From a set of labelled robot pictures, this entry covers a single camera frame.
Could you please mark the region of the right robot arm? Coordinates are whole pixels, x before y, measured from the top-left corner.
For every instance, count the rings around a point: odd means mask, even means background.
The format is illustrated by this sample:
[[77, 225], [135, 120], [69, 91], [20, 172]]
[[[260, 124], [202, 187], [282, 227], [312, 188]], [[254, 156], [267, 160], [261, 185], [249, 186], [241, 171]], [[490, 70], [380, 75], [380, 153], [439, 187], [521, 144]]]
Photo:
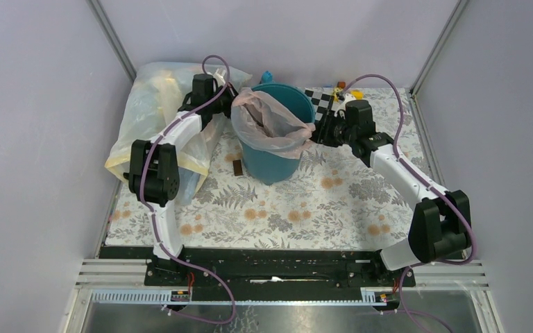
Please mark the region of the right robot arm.
[[350, 146], [353, 155], [379, 173], [413, 210], [407, 237], [376, 255], [370, 267], [376, 284], [390, 284], [398, 269], [471, 247], [468, 196], [447, 190], [411, 164], [390, 135], [377, 131], [368, 101], [345, 100], [337, 110], [325, 110], [312, 139], [329, 147]]

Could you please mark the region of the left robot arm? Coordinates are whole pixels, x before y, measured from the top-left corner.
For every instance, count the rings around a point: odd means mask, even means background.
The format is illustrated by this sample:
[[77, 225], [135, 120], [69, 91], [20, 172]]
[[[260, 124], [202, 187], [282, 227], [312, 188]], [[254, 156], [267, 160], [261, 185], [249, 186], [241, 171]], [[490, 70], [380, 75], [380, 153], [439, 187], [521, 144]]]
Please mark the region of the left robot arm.
[[180, 187], [178, 153], [202, 132], [216, 114], [230, 114], [237, 95], [232, 83], [223, 82], [210, 74], [196, 74], [192, 90], [169, 125], [150, 140], [132, 143], [129, 172], [124, 174], [131, 193], [149, 209], [153, 233], [153, 254], [167, 261], [161, 276], [172, 285], [187, 278], [186, 264], [178, 257], [184, 247], [176, 223], [175, 198]]

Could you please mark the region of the pink plastic trash bag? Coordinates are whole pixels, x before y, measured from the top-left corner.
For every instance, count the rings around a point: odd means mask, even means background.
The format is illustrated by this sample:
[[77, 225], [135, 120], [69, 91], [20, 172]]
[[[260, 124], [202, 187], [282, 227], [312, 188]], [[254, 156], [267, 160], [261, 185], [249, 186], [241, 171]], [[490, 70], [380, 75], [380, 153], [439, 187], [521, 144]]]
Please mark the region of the pink plastic trash bag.
[[298, 160], [315, 131], [311, 100], [301, 91], [246, 89], [234, 98], [231, 122], [240, 142], [257, 151]]

